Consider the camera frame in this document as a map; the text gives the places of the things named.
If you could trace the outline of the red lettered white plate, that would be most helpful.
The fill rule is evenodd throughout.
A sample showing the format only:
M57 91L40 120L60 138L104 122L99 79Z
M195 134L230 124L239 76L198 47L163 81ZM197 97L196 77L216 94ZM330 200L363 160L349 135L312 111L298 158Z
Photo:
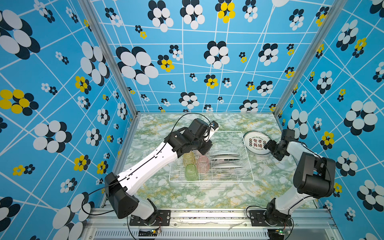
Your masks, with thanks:
M247 150L251 153L260 156L271 153L270 150L264 148L267 142L271 140L267 134L260 131L249 131L244 134L243 138Z

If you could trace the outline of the small white plate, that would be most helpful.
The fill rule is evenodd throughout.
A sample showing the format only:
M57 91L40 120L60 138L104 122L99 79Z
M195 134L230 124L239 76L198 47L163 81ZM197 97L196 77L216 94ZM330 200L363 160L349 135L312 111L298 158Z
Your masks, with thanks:
M239 154L233 154L233 153L224 153L224 154L214 154L210 155L212 159L239 159Z

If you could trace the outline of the green rimmed plate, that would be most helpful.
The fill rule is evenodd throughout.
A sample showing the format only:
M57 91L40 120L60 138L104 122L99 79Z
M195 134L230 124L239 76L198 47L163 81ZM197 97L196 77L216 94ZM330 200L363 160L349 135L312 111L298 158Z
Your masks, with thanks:
M218 163L226 163L226 164L231 163L231 164L233 164L233 163L239 162L240 159L235 159L235 158L232 158L232 159L211 159L211 161L218 162Z

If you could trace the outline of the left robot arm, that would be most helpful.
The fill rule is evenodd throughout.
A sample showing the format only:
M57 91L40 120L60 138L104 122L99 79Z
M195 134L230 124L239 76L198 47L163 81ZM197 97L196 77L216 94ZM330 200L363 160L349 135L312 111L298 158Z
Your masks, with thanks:
M135 197L138 189L164 166L193 150L206 154L213 143L211 137L219 129L215 121L209 124L196 118L189 127L173 129L148 156L119 174L105 177L105 193L118 219L129 215L152 223L158 209L149 199Z

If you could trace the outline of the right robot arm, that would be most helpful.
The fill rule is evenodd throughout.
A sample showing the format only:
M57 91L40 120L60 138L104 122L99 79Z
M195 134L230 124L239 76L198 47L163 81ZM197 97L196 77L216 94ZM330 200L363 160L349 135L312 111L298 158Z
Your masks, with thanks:
M270 150L278 161L285 156L292 156L298 161L293 186L267 205L264 216L269 225L290 221L293 211L304 203L329 197L334 192L336 162L318 155L297 141L295 131L283 130L279 143L270 140L264 148Z

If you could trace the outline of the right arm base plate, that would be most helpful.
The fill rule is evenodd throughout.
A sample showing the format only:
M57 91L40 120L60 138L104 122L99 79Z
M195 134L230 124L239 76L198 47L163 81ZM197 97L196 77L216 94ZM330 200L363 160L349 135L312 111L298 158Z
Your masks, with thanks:
M248 211L253 227L292 227L290 215L279 211L250 210Z

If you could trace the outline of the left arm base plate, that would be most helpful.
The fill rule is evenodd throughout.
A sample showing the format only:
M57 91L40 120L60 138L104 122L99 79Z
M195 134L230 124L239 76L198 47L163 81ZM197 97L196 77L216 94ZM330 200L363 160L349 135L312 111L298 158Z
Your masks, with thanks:
M128 217L130 226L144 226L144 227L169 226L170 219L171 219L170 210L155 210L155 212L145 220L135 215Z

